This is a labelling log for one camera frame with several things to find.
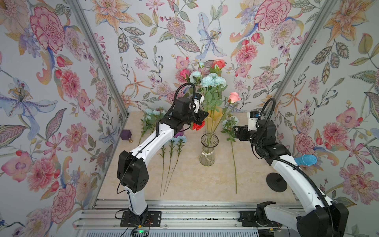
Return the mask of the single light blue rose stem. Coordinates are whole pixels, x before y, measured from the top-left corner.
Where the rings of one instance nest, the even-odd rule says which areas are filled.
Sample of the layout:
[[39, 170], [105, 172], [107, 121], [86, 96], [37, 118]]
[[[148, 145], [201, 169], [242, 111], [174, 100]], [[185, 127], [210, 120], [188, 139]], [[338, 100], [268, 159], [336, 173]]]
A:
[[228, 116], [222, 123], [221, 132], [227, 135], [227, 141], [231, 145], [232, 158], [234, 164], [234, 177], [235, 177], [235, 193], [238, 193], [238, 183], [237, 183], [237, 170], [236, 170], [236, 161], [234, 153], [234, 143], [236, 142], [234, 127], [238, 125], [238, 118], [235, 116]]

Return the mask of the red rose stem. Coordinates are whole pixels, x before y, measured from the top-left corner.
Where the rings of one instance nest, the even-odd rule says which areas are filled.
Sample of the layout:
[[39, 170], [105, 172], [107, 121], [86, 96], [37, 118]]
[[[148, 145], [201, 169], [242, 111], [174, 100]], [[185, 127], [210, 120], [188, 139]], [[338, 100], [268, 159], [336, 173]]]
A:
[[194, 122], [194, 123], [192, 124], [191, 129], [192, 129], [192, 130], [199, 131], [199, 130], [201, 130], [201, 129], [205, 126], [205, 124], [206, 124], [205, 121], [203, 121], [201, 124], [197, 124], [197, 123]]

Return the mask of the yellow ruffled glass vase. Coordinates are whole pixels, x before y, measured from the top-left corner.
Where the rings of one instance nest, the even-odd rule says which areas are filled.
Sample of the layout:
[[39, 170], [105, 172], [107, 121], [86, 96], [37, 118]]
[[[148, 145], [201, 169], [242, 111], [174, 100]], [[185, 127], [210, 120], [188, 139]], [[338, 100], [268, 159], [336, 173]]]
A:
[[223, 112], [221, 107], [216, 107], [214, 110], [208, 110], [208, 117], [205, 119], [207, 133], [214, 133], [221, 123]]

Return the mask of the clear ribbed glass vase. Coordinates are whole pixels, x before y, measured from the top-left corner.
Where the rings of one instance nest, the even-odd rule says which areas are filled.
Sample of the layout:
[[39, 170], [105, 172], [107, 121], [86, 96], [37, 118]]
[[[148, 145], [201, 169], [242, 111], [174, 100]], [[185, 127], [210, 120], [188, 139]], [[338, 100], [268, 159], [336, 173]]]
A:
[[215, 163], [215, 148], [219, 144], [219, 138], [213, 133], [206, 133], [201, 137], [201, 144], [199, 162], [203, 166], [212, 166]]

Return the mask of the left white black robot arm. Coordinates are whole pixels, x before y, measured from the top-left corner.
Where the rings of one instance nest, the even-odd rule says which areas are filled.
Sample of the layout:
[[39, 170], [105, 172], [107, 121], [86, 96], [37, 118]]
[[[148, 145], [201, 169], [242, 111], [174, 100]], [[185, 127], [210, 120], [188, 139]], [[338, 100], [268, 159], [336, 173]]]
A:
[[116, 176], [118, 188], [124, 187], [123, 191], [128, 194], [129, 208], [126, 215], [129, 225], [142, 226], [148, 218], [144, 188], [149, 180], [149, 162], [160, 148], [184, 130], [184, 125], [203, 123], [208, 116], [206, 111], [200, 109], [203, 101], [204, 97], [196, 92], [193, 83], [181, 85], [167, 113], [156, 122], [156, 130], [132, 151], [120, 153]]

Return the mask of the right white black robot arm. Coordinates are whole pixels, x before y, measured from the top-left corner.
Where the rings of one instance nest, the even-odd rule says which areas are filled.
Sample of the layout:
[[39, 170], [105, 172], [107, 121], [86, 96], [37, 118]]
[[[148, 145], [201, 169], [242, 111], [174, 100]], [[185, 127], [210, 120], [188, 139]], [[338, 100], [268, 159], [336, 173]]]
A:
[[342, 237], [349, 211], [324, 194], [297, 164], [288, 149], [276, 142], [276, 126], [270, 119], [276, 100], [269, 99], [263, 109], [248, 113], [248, 125], [234, 126], [239, 141], [248, 141], [253, 154], [264, 159], [275, 170], [266, 177], [270, 188], [283, 192], [288, 187], [299, 199], [303, 211], [298, 212], [266, 201], [257, 204], [253, 214], [241, 215], [243, 224], [254, 222], [260, 227], [278, 224], [296, 231], [301, 237]]

